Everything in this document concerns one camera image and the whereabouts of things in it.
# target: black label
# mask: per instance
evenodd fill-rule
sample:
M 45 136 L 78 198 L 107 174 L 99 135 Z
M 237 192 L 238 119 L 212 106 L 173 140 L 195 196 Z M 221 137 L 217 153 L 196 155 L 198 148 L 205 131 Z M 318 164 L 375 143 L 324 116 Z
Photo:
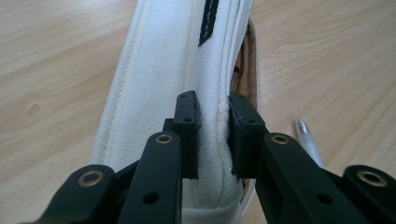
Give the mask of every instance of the black label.
M 201 33 L 198 47 L 203 45 L 212 36 L 215 26 L 216 12 L 218 11 L 219 0 L 206 0 L 204 16 L 202 17 Z

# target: brass grommet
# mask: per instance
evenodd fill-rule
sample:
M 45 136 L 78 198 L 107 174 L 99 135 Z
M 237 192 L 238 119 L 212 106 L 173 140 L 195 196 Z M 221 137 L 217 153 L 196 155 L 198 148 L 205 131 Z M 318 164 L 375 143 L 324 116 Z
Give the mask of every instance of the brass grommet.
M 86 177 L 89 175 L 95 175 L 94 179 L 86 180 Z M 82 176 L 79 177 L 78 179 L 78 184 L 84 188 L 94 186 L 97 183 L 101 182 L 103 179 L 104 175 L 102 171 L 89 171 Z
M 367 184 L 380 188 L 383 188 L 388 184 L 387 180 L 384 179 L 384 177 L 371 171 L 360 170 L 358 171 L 358 177 L 360 180 L 366 182 Z
M 160 144 L 167 144 L 172 142 L 172 135 L 169 134 L 161 134 L 155 138 L 155 141 Z
M 278 144 L 287 144 L 289 142 L 289 139 L 283 135 L 274 135 L 271 137 L 271 140 L 273 140 L 274 142 L 278 143 Z

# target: wooden table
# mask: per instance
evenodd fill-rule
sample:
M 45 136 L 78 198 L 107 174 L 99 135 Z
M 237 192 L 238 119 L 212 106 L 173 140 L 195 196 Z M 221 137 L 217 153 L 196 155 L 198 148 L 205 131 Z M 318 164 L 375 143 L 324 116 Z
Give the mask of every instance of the wooden table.
M 87 164 L 135 1 L 0 3 L 0 222 L 32 221 Z M 304 116 L 328 170 L 396 177 L 396 2 L 256 1 L 262 115 Z M 244 223 L 263 223 L 257 198 Z

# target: fabric seam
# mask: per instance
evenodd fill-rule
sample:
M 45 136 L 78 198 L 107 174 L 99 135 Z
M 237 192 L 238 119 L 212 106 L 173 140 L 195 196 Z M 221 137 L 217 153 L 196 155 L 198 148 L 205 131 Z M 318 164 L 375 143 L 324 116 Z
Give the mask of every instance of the fabric seam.
M 149 3 L 150 3 L 150 1 L 145 1 L 145 4 L 143 5 L 143 11 L 145 11 L 145 8 L 148 7 Z M 145 16 L 144 14 L 141 15 L 141 18 L 140 18 L 140 20 L 139 20 L 139 22 L 137 24 L 137 30 L 136 30 L 136 35 L 134 37 L 134 41 L 133 41 L 133 44 L 132 44 L 132 50 L 129 53 L 128 61 L 127 61 L 128 63 L 126 64 L 125 70 L 123 72 L 122 84 L 121 84 L 121 87 L 120 87 L 119 96 L 117 98 L 116 109 L 114 110 L 113 120 L 111 120 L 110 129 L 108 130 L 108 136 L 107 136 L 107 139 L 106 139 L 106 147 L 105 147 L 105 151 L 104 151 L 103 157 L 102 157 L 102 164 L 105 162 L 105 156 L 108 153 L 108 151 L 110 153 L 109 156 L 108 156 L 109 157 L 108 163 L 110 163 L 110 160 L 111 160 L 111 155 L 112 155 L 112 152 L 113 152 L 114 143 L 113 143 L 113 146 L 111 147 L 111 149 L 109 149 L 110 134 L 111 134 L 111 132 L 113 130 L 116 130 L 115 135 L 117 135 L 117 132 L 118 132 L 118 129 L 119 129 L 119 125 L 117 125 L 117 127 L 113 127 L 113 124 L 114 124 L 114 121 L 116 120 L 116 115 L 117 115 L 117 110 L 119 109 L 119 102 L 120 102 L 122 90 L 123 90 L 123 87 L 124 87 L 126 79 L 127 79 L 127 70 L 128 70 L 128 68 L 130 67 L 130 64 L 131 64 L 130 60 L 131 60 L 131 57 L 132 57 L 132 55 L 134 53 L 135 41 L 136 41 L 136 39 L 138 37 L 139 31 L 142 29 L 142 25 L 141 24 L 142 24 L 142 20 L 143 20 L 144 16 Z

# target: stitching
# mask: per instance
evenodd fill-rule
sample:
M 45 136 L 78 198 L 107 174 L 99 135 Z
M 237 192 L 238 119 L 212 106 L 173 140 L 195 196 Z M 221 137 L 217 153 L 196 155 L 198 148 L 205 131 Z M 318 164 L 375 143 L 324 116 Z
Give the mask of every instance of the stitching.
M 108 147 L 108 141 L 109 141 L 109 139 L 110 139 L 110 134 L 111 134 L 111 132 L 112 132 L 114 129 L 117 130 L 117 131 L 118 131 L 118 129 L 119 129 L 119 125 L 118 125 L 117 127 L 113 127 L 113 124 L 114 124 L 114 121 L 115 121 L 115 119 L 116 119 L 117 109 L 119 108 L 119 102 L 120 102 L 122 90 L 124 89 L 124 86 L 125 86 L 125 83 L 126 83 L 126 79 L 127 79 L 126 71 L 128 70 L 128 68 L 129 68 L 129 66 L 130 66 L 130 60 L 131 60 L 131 57 L 132 57 L 133 52 L 134 52 L 134 43 L 135 43 L 135 41 L 136 41 L 136 39 L 137 39 L 137 36 L 138 36 L 138 34 L 139 34 L 139 31 L 142 29 L 142 26 L 141 26 L 141 24 L 142 24 L 142 18 L 143 18 L 143 16 L 144 16 L 145 8 L 147 7 L 148 2 L 149 2 L 149 1 L 145 1 L 145 5 L 143 5 L 143 9 L 142 9 L 143 12 L 142 12 L 141 18 L 140 18 L 140 20 L 139 20 L 139 22 L 138 22 L 138 24 L 137 24 L 137 30 L 136 30 L 136 35 L 135 35 L 135 37 L 134 37 L 134 41 L 133 41 L 133 44 L 132 44 L 132 50 L 131 50 L 131 52 L 130 52 L 130 54 L 129 54 L 129 56 L 128 56 L 127 64 L 125 65 L 125 70 L 124 70 L 124 74 L 123 74 L 123 78 L 122 78 L 122 84 L 121 84 L 121 87 L 120 87 L 119 97 L 117 98 L 116 109 L 115 109 L 114 114 L 113 114 L 113 120 L 111 120 L 110 129 L 108 130 L 108 135 L 107 135 L 107 139 L 106 139 L 106 147 L 105 147 L 105 150 L 104 150 L 104 153 L 103 153 L 103 157 L 102 157 L 102 164 L 105 162 L 106 152 L 107 152 L 108 150 L 110 150 L 108 161 L 111 160 L 111 155 L 112 155 L 112 153 L 113 153 L 113 147 L 112 147 L 112 148 L 109 148 L 109 147 Z
M 194 22 L 195 23 L 195 17 L 196 17 L 196 8 L 197 8 L 197 1 L 195 0 L 195 2 L 194 2 L 194 7 L 193 7 L 193 9 L 192 9 L 192 11 L 193 11 L 193 15 L 192 15 L 192 22 Z M 192 52 L 192 50 L 191 50 L 191 47 L 192 47 L 192 34 L 193 34 L 193 28 L 194 26 L 192 25 L 191 26 L 191 31 L 190 31 L 190 44 L 189 44 L 189 54 L 187 55 L 187 62 L 188 62 L 188 64 L 187 64 L 187 71 L 186 71 L 186 76 L 184 76 L 184 91 L 186 91 L 187 90 L 187 80 L 188 80 L 188 77 L 191 75 L 190 74 L 190 68 L 191 68 L 191 52 Z

